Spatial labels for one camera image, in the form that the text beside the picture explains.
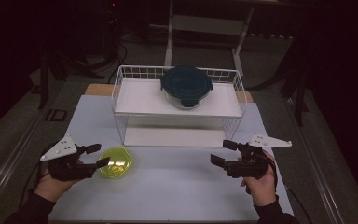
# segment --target yellow-green bowl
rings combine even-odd
[[[107,157],[110,157],[109,164],[100,168],[104,178],[115,178],[125,174],[132,163],[132,157],[125,147],[107,149],[100,160]]]

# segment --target table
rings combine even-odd
[[[98,160],[121,144],[110,108],[112,85],[92,84],[80,98],[67,129],[76,144],[102,144],[101,152],[82,157]],[[255,103],[250,103],[234,141],[265,133]],[[118,179],[103,179],[99,171],[65,193],[50,214],[52,221],[101,222],[230,222],[257,220],[252,198],[233,179],[209,162],[213,153],[234,161],[238,152],[208,147],[127,147],[130,170]],[[283,211],[293,214],[282,181],[277,193]]]

